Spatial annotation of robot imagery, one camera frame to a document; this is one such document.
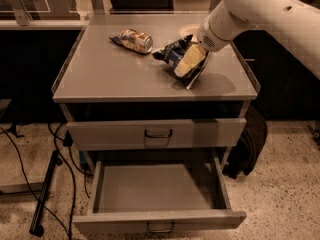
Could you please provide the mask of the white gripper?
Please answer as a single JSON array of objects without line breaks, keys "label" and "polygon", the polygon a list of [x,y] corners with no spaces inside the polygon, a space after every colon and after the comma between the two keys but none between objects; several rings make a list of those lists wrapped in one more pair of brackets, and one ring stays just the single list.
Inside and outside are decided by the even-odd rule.
[{"label": "white gripper", "polygon": [[174,73],[183,77],[206,58],[206,51],[218,52],[223,49],[233,39],[232,23],[230,14],[208,15],[197,32],[198,43],[203,48],[199,44],[192,44]]}]

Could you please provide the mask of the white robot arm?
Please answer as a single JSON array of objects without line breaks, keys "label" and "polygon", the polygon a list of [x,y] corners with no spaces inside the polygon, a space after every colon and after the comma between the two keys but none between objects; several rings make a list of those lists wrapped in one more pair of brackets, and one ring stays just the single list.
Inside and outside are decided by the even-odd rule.
[{"label": "white robot arm", "polygon": [[197,43],[174,73],[183,77],[239,34],[259,27],[320,78],[320,10],[299,0],[221,0],[203,20]]}]

